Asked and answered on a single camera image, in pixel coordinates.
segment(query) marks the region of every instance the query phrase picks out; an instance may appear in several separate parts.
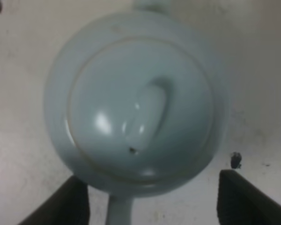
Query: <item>light blue teapot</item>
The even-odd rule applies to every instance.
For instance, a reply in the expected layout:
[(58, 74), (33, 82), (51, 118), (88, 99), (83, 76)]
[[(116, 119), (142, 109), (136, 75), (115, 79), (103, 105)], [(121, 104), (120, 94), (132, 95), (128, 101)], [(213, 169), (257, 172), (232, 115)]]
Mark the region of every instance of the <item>light blue teapot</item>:
[(170, 1), (92, 22), (61, 50), (44, 114), (65, 164), (111, 195), (107, 225), (129, 225), (132, 199), (171, 191), (202, 171), (228, 119), (224, 70)]

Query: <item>teapot lid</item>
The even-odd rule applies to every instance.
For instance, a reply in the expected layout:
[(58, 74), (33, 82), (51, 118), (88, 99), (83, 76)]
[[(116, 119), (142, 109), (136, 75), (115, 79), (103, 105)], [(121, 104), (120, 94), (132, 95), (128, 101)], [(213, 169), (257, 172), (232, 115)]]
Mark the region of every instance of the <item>teapot lid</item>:
[(186, 30), (154, 13), (114, 15), (84, 28), (61, 51), (48, 105), (63, 112), (56, 117), (65, 118), (68, 139), (92, 168), (154, 183), (204, 154), (213, 88), (196, 57), (204, 50)]

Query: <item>white countertop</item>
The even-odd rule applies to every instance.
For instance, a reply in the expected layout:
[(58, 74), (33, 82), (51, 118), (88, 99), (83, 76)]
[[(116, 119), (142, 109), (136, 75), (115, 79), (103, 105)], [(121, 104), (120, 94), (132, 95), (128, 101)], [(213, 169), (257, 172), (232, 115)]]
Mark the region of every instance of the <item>white countertop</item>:
[[(82, 26), (130, 0), (3, 0), (0, 15), (0, 225), (15, 225), (71, 173), (45, 131), (42, 97), (52, 60)], [(232, 114), (221, 151), (182, 188), (137, 199), (133, 225), (218, 224), (218, 175), (238, 170), (281, 204), (281, 0), (175, 0), (173, 14), (227, 56)], [(90, 189), (91, 224), (104, 225), (108, 196)]]

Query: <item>white surface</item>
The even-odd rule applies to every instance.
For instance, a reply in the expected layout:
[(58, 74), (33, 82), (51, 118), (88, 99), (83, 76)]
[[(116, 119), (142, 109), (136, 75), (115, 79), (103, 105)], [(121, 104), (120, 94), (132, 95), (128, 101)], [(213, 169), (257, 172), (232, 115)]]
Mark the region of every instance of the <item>white surface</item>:
[[(80, 27), (130, 0), (5, 0), (0, 15), (0, 225), (15, 225), (69, 176), (43, 121), (53, 58)], [(223, 149), (208, 168), (167, 195), (138, 199), (133, 225), (217, 224), (218, 174), (239, 151), (239, 170), (281, 203), (281, 0), (175, 0), (174, 14), (227, 55), (233, 110)], [(92, 225), (107, 196), (90, 190)]]

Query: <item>ceramic teapot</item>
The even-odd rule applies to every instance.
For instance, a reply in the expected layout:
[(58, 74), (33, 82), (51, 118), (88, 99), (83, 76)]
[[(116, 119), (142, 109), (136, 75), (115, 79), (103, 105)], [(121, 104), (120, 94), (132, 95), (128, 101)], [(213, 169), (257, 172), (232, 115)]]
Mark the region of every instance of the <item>ceramic teapot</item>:
[(57, 56), (44, 115), (64, 163), (111, 195), (108, 225), (130, 224), (132, 199), (171, 191), (202, 171), (228, 119), (225, 72), (170, 1), (99, 19)]

